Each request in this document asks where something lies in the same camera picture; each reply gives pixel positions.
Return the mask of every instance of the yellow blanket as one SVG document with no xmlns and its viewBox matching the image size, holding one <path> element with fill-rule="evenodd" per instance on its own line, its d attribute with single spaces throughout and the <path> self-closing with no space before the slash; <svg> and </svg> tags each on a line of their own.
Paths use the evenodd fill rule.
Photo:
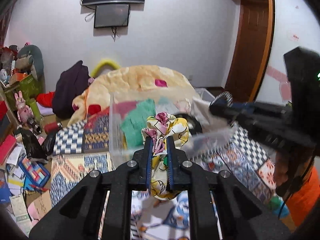
<svg viewBox="0 0 320 240">
<path fill-rule="evenodd" d="M 86 119 L 89 105 L 100 105 L 102 110 L 110 106 L 112 92 L 157 89 L 156 79 L 166 81 L 168 87 L 191 87 L 184 75 L 165 67 L 140 65 L 113 70 L 98 76 L 88 89 L 73 99 L 72 104 L 79 109 L 74 112 L 68 125 Z"/>
</svg>

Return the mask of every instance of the green cloth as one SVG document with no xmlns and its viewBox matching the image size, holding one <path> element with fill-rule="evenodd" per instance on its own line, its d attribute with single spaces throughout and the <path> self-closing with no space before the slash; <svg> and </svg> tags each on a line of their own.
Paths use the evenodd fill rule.
<svg viewBox="0 0 320 240">
<path fill-rule="evenodd" d="M 120 125 L 127 142 L 128 149 L 143 145 L 141 130 L 147 127 L 147 118 L 156 115 L 155 102 L 147 99 L 137 104 Z"/>
</svg>

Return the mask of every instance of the grey fabric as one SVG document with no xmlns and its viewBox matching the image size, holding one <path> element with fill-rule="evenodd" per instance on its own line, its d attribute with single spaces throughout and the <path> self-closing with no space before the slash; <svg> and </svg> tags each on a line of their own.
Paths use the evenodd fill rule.
<svg viewBox="0 0 320 240">
<path fill-rule="evenodd" d="M 24 46 L 18 52 L 18 58 L 23 58 L 24 56 L 32 55 L 33 56 L 33 65 L 35 66 L 37 80 L 43 76 L 43 60 L 41 50 L 35 45 Z"/>
</svg>

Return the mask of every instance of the silver screw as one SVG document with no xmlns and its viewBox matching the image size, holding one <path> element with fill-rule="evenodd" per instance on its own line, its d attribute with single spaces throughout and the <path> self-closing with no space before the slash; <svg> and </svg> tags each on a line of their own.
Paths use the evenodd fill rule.
<svg viewBox="0 0 320 240">
<path fill-rule="evenodd" d="M 192 162 L 191 162 L 191 161 L 184 161 L 184 162 L 182 163 L 182 165 L 183 165 L 184 167 L 186 167 L 186 168 L 190 168 L 190 167 L 192 166 Z"/>
<path fill-rule="evenodd" d="M 220 171 L 220 176 L 223 178 L 228 178 L 230 176 L 230 172 L 226 170 Z"/>
<path fill-rule="evenodd" d="M 128 161 L 128 162 L 127 162 L 127 165 L 128 165 L 129 167 L 134 167 L 135 165 L 137 165 L 137 162 L 136 162 L 136 161 Z"/>
<path fill-rule="evenodd" d="M 99 176 L 99 171 L 97 171 L 97 170 L 94 170 L 94 171 L 90 171 L 90 177 L 92 177 L 92 178 L 96 178 L 96 177 L 98 177 Z"/>
</svg>

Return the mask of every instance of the orange clothing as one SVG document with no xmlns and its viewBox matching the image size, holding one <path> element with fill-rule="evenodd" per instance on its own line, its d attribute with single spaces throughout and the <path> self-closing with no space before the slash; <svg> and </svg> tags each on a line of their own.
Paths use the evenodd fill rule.
<svg viewBox="0 0 320 240">
<path fill-rule="evenodd" d="M 309 214 L 320 196 L 319 178 L 315 167 L 312 168 L 310 178 L 301 189 L 294 193 L 287 201 L 293 222 L 298 227 Z"/>
</svg>

